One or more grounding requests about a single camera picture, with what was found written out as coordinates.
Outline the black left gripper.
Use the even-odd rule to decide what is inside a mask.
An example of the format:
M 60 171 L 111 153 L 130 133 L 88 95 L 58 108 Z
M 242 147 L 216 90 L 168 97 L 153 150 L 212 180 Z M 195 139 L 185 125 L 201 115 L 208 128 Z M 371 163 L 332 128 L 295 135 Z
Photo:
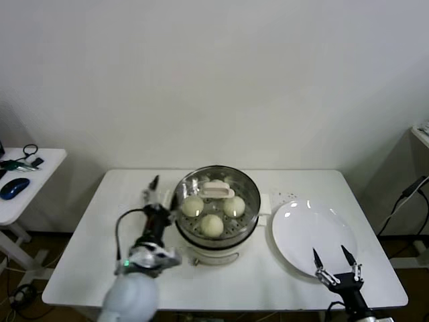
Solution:
M 159 175 L 156 175 L 143 191 L 143 204 L 146 205 L 144 213 L 147 217 L 144 236 L 149 238 L 163 238 L 165 229 L 172 224 L 170 215 L 180 215 L 182 213 L 183 197 L 181 193 L 172 194 L 169 210 L 160 204 L 155 204 L 158 202 L 156 190 L 159 177 Z

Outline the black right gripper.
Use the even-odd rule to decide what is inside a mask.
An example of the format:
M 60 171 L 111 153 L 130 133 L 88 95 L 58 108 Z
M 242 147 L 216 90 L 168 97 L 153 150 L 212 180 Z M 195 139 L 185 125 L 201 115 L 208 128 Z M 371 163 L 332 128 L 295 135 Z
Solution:
M 313 248 L 314 264 L 316 266 L 315 276 L 323 285 L 331 285 L 330 291 L 342 298 L 347 312 L 363 312 L 367 309 L 367 304 L 360 292 L 363 286 L 362 265 L 357 263 L 355 257 L 344 245 L 341 246 L 341 249 L 351 267 L 352 273 L 332 275 L 324 268 L 316 249 Z

